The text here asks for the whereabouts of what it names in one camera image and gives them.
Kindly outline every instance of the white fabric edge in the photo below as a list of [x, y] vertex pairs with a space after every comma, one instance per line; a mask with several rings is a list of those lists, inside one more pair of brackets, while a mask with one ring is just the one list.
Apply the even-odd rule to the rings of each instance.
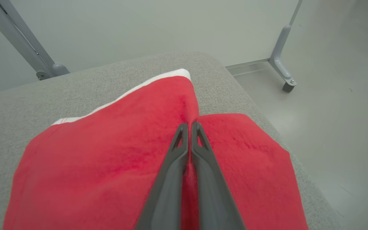
[[141, 83], [140, 85], [132, 88], [131, 90], [127, 91], [126, 93], [124, 93], [123, 95], [119, 96], [116, 100], [109, 102], [105, 105], [102, 105], [96, 109], [94, 109], [92, 112], [90, 112], [89, 114], [82, 116], [82, 117], [74, 117], [74, 118], [60, 118], [59, 120], [55, 121], [54, 124], [63, 124], [63, 123], [69, 123], [69, 122], [75, 122], [79, 119], [85, 118], [89, 115], [92, 115], [93, 113], [106, 108], [107, 106], [112, 105], [113, 103], [117, 102], [118, 100], [122, 99], [123, 97], [129, 95], [130, 93], [133, 93], [134, 91], [140, 89], [141, 87], [147, 86], [152, 82], [155, 82], [157, 80], [163, 79], [163, 78], [167, 78], [167, 77], [175, 77], [175, 76], [181, 76], [181, 77], [186, 77], [188, 80], [191, 81], [191, 77], [190, 77], [190, 73], [185, 70], [185, 69], [179, 69], [179, 70], [174, 70], [174, 71], [170, 71], [168, 73], [164, 73], [164, 74], [160, 74], [158, 76], [152, 77], [149, 80], [146, 80], [145, 82]]

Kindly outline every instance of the gray textured surface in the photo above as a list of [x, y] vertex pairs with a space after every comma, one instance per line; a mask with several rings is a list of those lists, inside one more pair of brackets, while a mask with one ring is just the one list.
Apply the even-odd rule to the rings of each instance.
[[[185, 68], [191, 74], [200, 114], [244, 113], [288, 150], [220, 63], [203, 53], [172, 53], [89, 69], [0, 92], [0, 228], [13, 173], [27, 143], [59, 118], [77, 117], [106, 104], [153, 76]], [[291, 155], [310, 229], [340, 229], [330, 204]]]

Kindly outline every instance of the floor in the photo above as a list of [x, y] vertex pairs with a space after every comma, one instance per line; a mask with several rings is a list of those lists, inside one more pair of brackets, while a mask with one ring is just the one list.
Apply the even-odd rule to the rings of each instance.
[[368, 1], [304, 0], [282, 53], [298, 83], [264, 62], [232, 69], [347, 229], [368, 229]]

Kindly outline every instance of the black rubber foot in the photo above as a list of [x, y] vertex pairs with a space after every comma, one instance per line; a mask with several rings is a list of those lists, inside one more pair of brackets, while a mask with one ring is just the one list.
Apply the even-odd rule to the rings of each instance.
[[288, 85], [287, 83], [285, 83], [285, 85], [283, 85], [282, 90], [283, 90], [283, 91], [285, 91], [285, 92], [290, 93], [290, 92], [293, 90], [293, 88], [294, 88], [294, 87], [295, 87], [295, 86], [290, 86], [290, 85]]

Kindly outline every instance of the red fabric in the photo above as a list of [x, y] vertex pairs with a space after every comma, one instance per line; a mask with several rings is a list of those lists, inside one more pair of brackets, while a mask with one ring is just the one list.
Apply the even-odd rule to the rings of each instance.
[[[308, 228], [289, 153], [245, 115], [199, 117], [190, 80], [177, 76], [35, 137], [14, 175], [4, 229], [133, 229], [176, 128], [195, 120], [248, 229]], [[198, 229], [187, 167], [182, 228]]]

